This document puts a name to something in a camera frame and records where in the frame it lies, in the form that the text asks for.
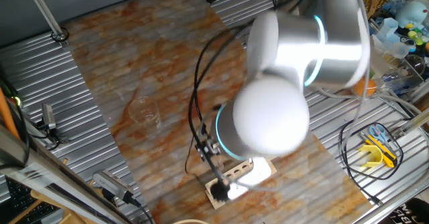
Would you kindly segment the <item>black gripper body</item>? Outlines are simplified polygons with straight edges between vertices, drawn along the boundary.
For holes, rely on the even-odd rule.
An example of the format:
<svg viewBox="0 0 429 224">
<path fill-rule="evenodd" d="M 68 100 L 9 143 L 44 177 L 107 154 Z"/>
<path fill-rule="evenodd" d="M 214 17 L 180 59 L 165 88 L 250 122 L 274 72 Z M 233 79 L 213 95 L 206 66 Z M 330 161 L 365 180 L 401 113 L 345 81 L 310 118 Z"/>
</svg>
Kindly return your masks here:
<svg viewBox="0 0 429 224">
<path fill-rule="evenodd" d="M 196 138 L 195 148 L 202 160 L 211 159 L 213 156 L 221 154 L 220 145 L 211 136 Z"/>
</svg>

